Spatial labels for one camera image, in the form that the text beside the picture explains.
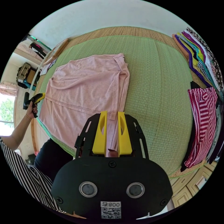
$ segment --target curtain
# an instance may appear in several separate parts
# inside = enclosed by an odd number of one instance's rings
[[[8,96],[17,96],[18,86],[12,82],[3,81],[0,83],[0,93]]]

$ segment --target bracelet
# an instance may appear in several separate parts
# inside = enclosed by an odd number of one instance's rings
[[[25,114],[26,115],[26,114]],[[28,115],[26,115],[30,120],[32,120]]]

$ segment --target green tatami mat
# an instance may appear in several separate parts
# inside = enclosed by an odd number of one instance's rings
[[[124,54],[130,71],[124,112],[138,120],[150,159],[169,175],[185,156],[193,121],[187,93],[192,77],[186,60],[176,49],[154,39],[135,36],[89,40],[67,49],[58,57],[47,72],[40,92],[45,92],[55,69],[70,60],[119,53]],[[70,148],[63,148],[74,155]]]

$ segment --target person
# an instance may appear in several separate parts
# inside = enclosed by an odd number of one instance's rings
[[[15,152],[22,142],[31,120],[34,119],[33,112],[38,112],[37,105],[32,108],[32,104],[31,102],[23,119],[13,133],[10,136],[0,136],[1,149],[9,168],[27,193],[43,205],[60,213],[71,215],[62,211],[56,204],[51,195],[51,187],[57,172],[66,163],[73,160],[73,157],[52,139],[43,144],[33,166],[28,166],[23,158]],[[108,156],[118,157],[118,153],[110,150]],[[75,211],[72,216],[84,218],[76,215]]]

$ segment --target red striped cloth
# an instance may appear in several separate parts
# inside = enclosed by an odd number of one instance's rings
[[[206,158],[214,140],[217,94],[214,88],[197,88],[189,89],[188,95],[195,121],[195,139],[184,164],[191,168]]]

